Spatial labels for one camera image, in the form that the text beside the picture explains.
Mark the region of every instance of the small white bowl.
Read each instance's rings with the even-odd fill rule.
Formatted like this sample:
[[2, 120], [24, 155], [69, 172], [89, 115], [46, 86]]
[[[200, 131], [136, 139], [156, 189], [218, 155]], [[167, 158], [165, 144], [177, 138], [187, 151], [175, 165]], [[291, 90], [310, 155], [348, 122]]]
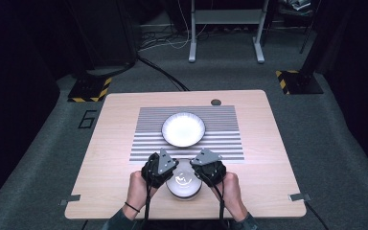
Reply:
[[167, 182], [167, 188], [180, 200], [191, 200], [201, 190], [202, 181], [194, 175], [189, 159], [179, 159], [173, 176]]

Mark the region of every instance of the table leg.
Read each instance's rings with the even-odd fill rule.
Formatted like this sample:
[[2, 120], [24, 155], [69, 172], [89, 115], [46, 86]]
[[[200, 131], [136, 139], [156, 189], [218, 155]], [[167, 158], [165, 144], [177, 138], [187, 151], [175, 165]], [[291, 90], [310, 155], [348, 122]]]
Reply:
[[262, 7], [262, 12], [261, 12], [261, 16], [260, 16], [258, 34], [257, 34], [256, 37], [253, 37], [253, 43], [254, 43], [254, 46], [255, 46], [256, 58], [258, 60], [258, 63], [260, 63], [260, 64], [265, 63], [265, 57], [263, 56], [262, 45], [261, 45], [261, 38], [262, 38], [263, 27], [265, 25], [265, 15], [267, 13], [267, 5], [268, 5], [268, 0], [264, 0], [264, 5]]
[[191, 1], [191, 47], [188, 61], [196, 62], [196, 6], [195, 0]]

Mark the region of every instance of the black cable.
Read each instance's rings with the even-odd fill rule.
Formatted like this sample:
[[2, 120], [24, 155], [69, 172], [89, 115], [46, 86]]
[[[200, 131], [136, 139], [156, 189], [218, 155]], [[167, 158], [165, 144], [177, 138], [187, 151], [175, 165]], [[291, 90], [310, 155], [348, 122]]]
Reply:
[[[179, 2], [179, 0], [177, 0], [177, 3], [178, 3], [178, 7], [180, 8], [180, 11], [181, 11], [181, 15], [182, 15], [182, 17], [183, 17], [183, 20], [184, 20], [184, 23], [186, 24], [186, 29], [187, 29], [187, 38], [186, 38], [186, 41], [183, 41], [183, 42], [177, 42], [177, 43], [185, 43], [185, 44], [187, 44], [187, 42], [189, 42], [190, 41], [190, 38], [189, 38], [189, 36], [190, 36], [190, 34], [189, 34], [189, 29], [188, 29], [188, 26], [187, 26], [187, 23], [186, 23], [186, 20], [185, 20], [185, 18], [184, 18], [184, 15], [183, 15], [183, 12], [182, 12], [182, 10], [181, 10], [181, 7], [180, 7], [180, 2]], [[139, 50], [139, 52], [140, 51], [143, 51], [143, 50], [146, 50], [146, 49], [148, 49], [148, 48], [152, 48], [152, 47], [156, 47], [156, 46], [158, 46], [157, 45], [157, 43], [158, 42], [169, 42], [170, 43], [170, 45], [172, 45], [173, 46], [173, 44], [171, 43], [171, 41], [173, 41], [173, 40], [175, 40], [176, 38], [178, 38], [180, 35], [181, 35], [181, 32], [180, 31], [178, 31], [178, 30], [173, 30], [173, 22], [172, 22], [172, 19], [170, 18], [170, 16], [169, 16], [169, 19], [170, 19], [170, 29], [171, 29], [171, 32], [172, 32], [172, 34], [171, 35], [168, 35], [168, 36], [165, 36], [165, 37], [160, 37], [160, 38], [156, 38], [155, 40], [151, 40], [151, 41], [148, 41], [148, 42], [144, 42], [143, 44], [142, 44], [142, 46], [141, 46], [141, 49]]]
[[88, 219], [83, 223], [83, 226], [82, 226], [82, 229], [81, 230], [84, 230], [85, 229], [85, 226], [86, 226], [87, 223], [88, 223]]
[[321, 221], [322, 225], [324, 225], [324, 228], [329, 230], [327, 224], [325, 224], [324, 220], [322, 220], [322, 218], [319, 217], [319, 215], [315, 212], [315, 210], [313, 210], [313, 208], [309, 205], [309, 203], [307, 201], [304, 201], [304, 203], [313, 212], [313, 214], [319, 219], [319, 221]]
[[212, 32], [203, 32], [202, 34], [198, 35], [196, 38], [198, 41], [204, 41], [208, 38], [224, 36], [224, 35], [237, 35], [237, 34], [251, 34], [252, 32], [246, 30], [232, 30], [232, 31], [212, 31]]
[[143, 50], [147, 50], [151, 47], [155, 47], [155, 46], [157, 46], [158, 43], [163, 43], [165, 45], [168, 45], [166, 42], [172, 43], [172, 41], [175, 41], [180, 36], [181, 36], [181, 34], [179, 32], [174, 32], [174, 33], [172, 32], [169, 35], [160, 36], [160, 37], [156, 37], [154, 35], [154, 37], [152, 39], [150, 39], [150, 37], [148, 38], [149, 41], [144, 40], [142, 42], [142, 45], [139, 48], [139, 52], [141, 52]]
[[151, 187], [153, 185], [153, 181], [151, 181], [151, 184], [149, 186], [149, 170], [146, 171], [146, 208], [145, 208], [145, 217], [143, 219], [143, 222], [142, 222], [142, 225], [140, 227], [140, 229], [144, 229], [145, 227], [145, 224], [146, 222], [148, 221], [149, 219], [149, 209], [150, 209], [150, 200], [151, 200], [151, 197], [150, 197], [150, 192], [151, 192]]
[[158, 32], [143, 32], [142, 33], [142, 38], [144, 38], [144, 36], [148, 36], [148, 38], [144, 38], [145, 40], [146, 39], [150, 39], [150, 38], [154, 38], [154, 37], [156, 37], [156, 34], [168, 34], [168, 35], [172, 35], [173, 34], [173, 30], [171, 30], [170, 32], [166, 32], [169, 27], [170, 26], [166, 26], [163, 30], [158, 31]]
[[147, 66], [161, 72], [162, 74], [164, 74], [171, 82], [172, 84], [174, 84], [174, 86], [180, 90], [180, 91], [190, 91], [189, 88], [187, 88], [187, 86], [185, 86], [183, 83], [181, 83], [179, 80], [177, 80], [175, 77], [173, 77], [172, 75], [170, 75], [169, 73], [167, 73], [166, 71], [164, 71], [162, 68], [158, 67], [156, 64], [152, 63], [151, 61], [142, 58], [140, 56], [138, 56], [138, 59], [140, 61], [142, 61], [143, 63], [145, 63]]
[[156, 37], [156, 32], [143, 32], [142, 33], [142, 40], [146, 41], [148, 39], [153, 39]]
[[214, 186], [214, 189], [217, 191], [218, 196], [219, 196], [219, 221], [221, 223], [221, 225], [226, 229], [229, 230], [229, 227], [225, 224], [225, 222], [223, 221], [223, 209], [225, 208], [225, 200], [223, 200], [223, 194], [225, 192], [225, 186], [222, 180], [222, 194], [220, 193], [219, 189], [217, 188], [217, 185], [215, 185], [214, 183], [212, 183], [212, 181], [210, 180], [210, 178], [208, 178], [208, 176], [206, 176], [204, 173], [200, 174], [202, 177], [204, 177], [205, 179], [208, 180], [209, 184], [212, 184]]

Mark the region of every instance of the wooden table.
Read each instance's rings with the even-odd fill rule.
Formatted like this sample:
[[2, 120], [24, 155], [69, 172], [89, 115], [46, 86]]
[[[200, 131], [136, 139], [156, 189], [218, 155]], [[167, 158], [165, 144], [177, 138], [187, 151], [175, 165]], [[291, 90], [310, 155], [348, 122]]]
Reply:
[[[248, 211], [255, 218], [305, 215], [304, 202], [288, 198], [300, 191], [265, 92], [237, 90], [109, 94], [72, 192], [80, 200], [68, 203], [65, 216], [109, 219], [123, 206], [129, 175], [142, 168], [129, 163], [141, 107], [208, 106], [213, 99], [236, 110], [244, 162], [225, 166], [239, 176]], [[226, 210], [224, 216], [231, 218]], [[189, 201], [176, 199], [163, 185], [151, 200], [149, 218], [218, 219], [219, 203], [206, 185]]]

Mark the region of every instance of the wire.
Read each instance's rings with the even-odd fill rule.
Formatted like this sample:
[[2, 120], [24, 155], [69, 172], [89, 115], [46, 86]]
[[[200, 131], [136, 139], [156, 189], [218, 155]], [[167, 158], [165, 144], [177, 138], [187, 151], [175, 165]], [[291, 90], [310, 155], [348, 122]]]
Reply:
[[[150, 41], [146, 41], [144, 42], [144, 44], [142, 44], [142, 47], [140, 48], [140, 50], [138, 52], [142, 52], [142, 51], [146, 51], [148, 49], [151, 49], [151, 48], [155, 48], [155, 47], [159, 47], [159, 46], [165, 46], [165, 45], [171, 45], [174, 49], [181, 49], [183, 48], [184, 46], [187, 45], [187, 43], [191, 40], [190, 39], [190, 29], [188, 27], [188, 24], [187, 24], [187, 21], [184, 17], [184, 13], [183, 13], [183, 10], [181, 8], [181, 4], [180, 4], [180, 0], [177, 0], [177, 4], [178, 4], [178, 8], [180, 9], [180, 13], [181, 13], [181, 17], [184, 21], [184, 24], [185, 24], [185, 28], [186, 28], [186, 31], [187, 31], [187, 38], [185, 39], [185, 41], [178, 41], [178, 42], [172, 42], [173, 39], [170, 39], [171, 36], [174, 36], [174, 35], [178, 35], [178, 32], [175, 32], [175, 33], [172, 33], [171, 35], [168, 35], [168, 36], [164, 36], [164, 37], [158, 37], [158, 38], [155, 38], [154, 40], [150, 40]], [[211, 0], [211, 9], [214, 7], [214, 0]], [[205, 24], [204, 27], [202, 28], [202, 30], [196, 35], [196, 37], [199, 37], [201, 35], [201, 33], [205, 30], [206, 26], [208, 24]], [[157, 42], [159, 41], [164, 41], [164, 42], [167, 42], [166, 44], [158, 44], [157, 45]], [[179, 46], [179, 47], [176, 47], [174, 45], [176, 44], [182, 44], [184, 43], [183, 45]]]
[[172, 84], [180, 91], [190, 91], [189, 88], [187, 88], [187, 86], [185, 86], [183, 83], [181, 83], [179, 80], [177, 80], [175, 77], [173, 77], [172, 75], [170, 75], [169, 73], [167, 73], [166, 71], [164, 71], [162, 68], [158, 67], [156, 64], [152, 63], [151, 61], [142, 58], [140, 56], [138, 56], [138, 59], [140, 61], [142, 61], [143, 63], [145, 63], [147, 66], [161, 72], [162, 74], [164, 74], [171, 82]]
[[208, 178], [208, 176], [206, 176], [204, 173], [201, 173], [200, 175], [202, 177], [204, 177], [206, 180], [208, 180], [208, 182], [210, 184], [212, 184], [214, 186], [214, 189], [217, 191], [217, 194], [219, 196], [219, 221], [220, 221], [221, 225], [226, 230], [229, 230], [229, 227], [223, 221], [223, 209], [225, 208], [225, 200], [223, 200], [223, 194], [225, 192], [225, 186], [224, 186], [223, 180], [222, 180], [222, 194], [221, 194], [220, 191], [219, 191], [219, 189], [217, 188], [217, 185], [215, 185], [214, 183], [212, 183], [212, 181], [210, 180], [210, 178]]
[[319, 215], [315, 212], [315, 210], [313, 210], [313, 208], [309, 205], [309, 203], [307, 201], [304, 201], [304, 203], [313, 212], [313, 214], [319, 219], [319, 221], [321, 221], [322, 225], [324, 225], [324, 228], [329, 230], [327, 224], [325, 224], [324, 220], [321, 217], [319, 217]]
[[83, 223], [83, 226], [82, 226], [82, 229], [81, 230], [84, 230], [85, 229], [85, 226], [86, 226], [87, 223], [88, 223], [88, 219]]
[[151, 44], [156, 44], [157, 42], [159, 42], [159, 41], [166, 41], [167, 39], [169, 39], [169, 38], [172, 38], [173, 36], [174, 36], [174, 32], [173, 32], [173, 29], [172, 29], [172, 31], [169, 33], [169, 35], [165, 35], [165, 36], [161, 36], [161, 37], [156, 37], [156, 34], [164, 34], [165, 33], [165, 31], [168, 29], [168, 28], [171, 28], [172, 27], [172, 25], [171, 26], [167, 26], [167, 27], [165, 27], [161, 32], [145, 32], [145, 33], [143, 33], [143, 35], [142, 35], [142, 39], [144, 39], [144, 42], [142, 43], [142, 45], [141, 45], [141, 49], [143, 49], [143, 48], [147, 48], [147, 47], [149, 47]]
[[146, 171], [146, 209], [145, 209], [145, 218], [143, 219], [142, 226], [140, 229], [144, 229], [146, 222], [149, 219], [149, 209], [150, 209], [150, 192], [151, 192], [151, 186], [153, 185], [153, 181], [151, 181], [151, 184], [149, 186], [149, 170]]
[[166, 36], [160, 36], [160, 37], [150, 37], [153, 38], [152, 40], [148, 40], [143, 42], [143, 44], [141, 45], [139, 52], [148, 50], [150, 48], [154, 48], [154, 47], [158, 47], [158, 46], [163, 46], [163, 45], [173, 45], [173, 44], [181, 44], [181, 43], [187, 43], [188, 42], [188, 38], [186, 38], [184, 41], [180, 41], [180, 42], [173, 42], [174, 40], [178, 39], [180, 36], [179, 32], [175, 32], [175, 33], [171, 33], [169, 35]]

